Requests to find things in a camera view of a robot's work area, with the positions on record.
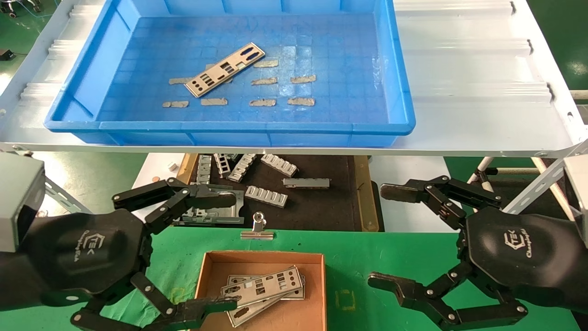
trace logo on robotic hand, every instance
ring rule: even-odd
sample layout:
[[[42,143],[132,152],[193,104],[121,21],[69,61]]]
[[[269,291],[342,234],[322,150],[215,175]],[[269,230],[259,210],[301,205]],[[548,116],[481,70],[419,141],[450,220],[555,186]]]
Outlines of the logo on robotic hand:
[[[91,236],[86,235],[90,233],[89,230],[86,230],[82,233],[81,237],[78,239],[78,245],[75,247],[75,254],[73,256],[73,261],[79,261],[79,256],[82,255],[82,249],[87,249],[86,255],[94,255],[96,252],[94,250],[99,249],[104,244],[105,236],[95,233]]]
[[[517,233],[516,230],[507,230],[507,232],[505,232],[505,244],[513,250],[526,246],[526,256],[528,258],[531,258],[532,256],[531,238],[525,229],[520,229],[520,233]]]

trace metal binder clip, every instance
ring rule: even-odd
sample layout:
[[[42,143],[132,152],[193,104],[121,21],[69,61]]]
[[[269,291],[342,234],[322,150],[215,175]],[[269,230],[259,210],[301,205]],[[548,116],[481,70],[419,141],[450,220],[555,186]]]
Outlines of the metal binder clip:
[[[253,229],[251,231],[242,231],[241,239],[254,240],[273,240],[272,231],[264,231],[266,224],[265,215],[261,211],[253,214]]]

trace white metal shelf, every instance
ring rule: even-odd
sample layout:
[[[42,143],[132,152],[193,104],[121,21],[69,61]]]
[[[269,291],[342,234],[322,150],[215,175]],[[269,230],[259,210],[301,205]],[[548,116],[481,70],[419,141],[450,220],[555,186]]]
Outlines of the white metal shelf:
[[[525,0],[395,0],[416,128],[392,148],[85,144],[43,126],[103,0],[63,0],[0,97],[0,148],[560,157],[586,126]]]

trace green table surface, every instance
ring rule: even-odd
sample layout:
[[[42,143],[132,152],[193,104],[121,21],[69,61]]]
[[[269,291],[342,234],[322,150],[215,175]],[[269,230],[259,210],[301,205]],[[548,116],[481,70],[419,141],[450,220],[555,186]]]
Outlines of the green table surface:
[[[400,308],[391,293],[367,285],[372,271],[428,283],[457,264],[452,233],[276,232],[273,241],[241,240],[239,229],[172,227],[154,237],[147,276],[173,302],[193,298],[204,252],[281,250],[323,253],[329,330],[438,330],[424,314]],[[454,308],[494,304],[469,282],[447,297]],[[0,330],[77,330],[69,318],[82,305],[0,313]],[[579,330],[572,314],[527,303],[529,315],[503,330]],[[107,317],[145,325],[155,309],[136,291],[103,310]]]

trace metal plate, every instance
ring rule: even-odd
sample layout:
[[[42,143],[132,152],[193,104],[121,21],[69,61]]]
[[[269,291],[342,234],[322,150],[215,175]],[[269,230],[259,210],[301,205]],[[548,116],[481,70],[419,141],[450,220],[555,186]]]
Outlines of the metal plate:
[[[246,280],[241,283],[223,286],[220,293],[225,297],[240,296],[237,301],[237,307],[240,308],[301,289],[300,274],[296,266],[292,266],[286,270],[267,274],[255,280]]]
[[[179,222],[184,223],[223,223],[223,224],[243,224],[245,222],[244,217],[239,217],[239,210],[243,207],[243,196],[244,192],[240,190],[227,190],[222,188],[213,188],[209,186],[213,192],[230,192],[235,195],[237,202],[234,206],[228,208],[211,208],[211,209],[190,209],[188,210]]]
[[[258,278],[258,277],[259,276],[230,274],[229,278],[227,280],[227,285],[241,283],[246,280],[251,280],[254,278]],[[304,279],[304,276],[302,276],[302,275],[300,275],[300,278],[302,279],[302,283],[303,283],[302,290],[296,290],[296,291],[289,293],[289,294],[284,294],[281,296],[276,296],[271,299],[262,300],[260,302],[252,303],[252,304],[249,304],[245,307],[237,308],[233,311],[227,312],[227,315],[229,316],[229,320],[230,320],[231,325],[233,327],[238,327],[239,325],[247,322],[251,318],[255,317],[257,314],[261,313],[262,311],[266,310],[267,308],[271,307],[272,305],[274,305],[275,303],[277,303],[281,300],[304,300],[305,279]]]
[[[227,279],[226,284],[237,284],[242,283],[245,280],[252,280],[253,278],[258,278],[260,275],[247,275],[247,274],[230,274],[229,278]],[[302,280],[302,290],[295,290],[292,293],[289,293],[281,298],[281,300],[304,300],[305,298],[305,283],[306,279],[303,274],[300,275],[300,279]]]
[[[265,299],[257,303],[249,304],[245,307],[237,308],[230,312],[226,312],[227,315],[229,315],[231,325],[233,327],[238,327],[239,325],[247,322],[248,320],[255,317],[257,314],[272,306],[273,304],[280,302],[283,296],[284,295],[276,296],[271,299]]]
[[[198,74],[185,86],[196,98],[199,98],[264,56],[265,52],[250,42],[210,69]]]

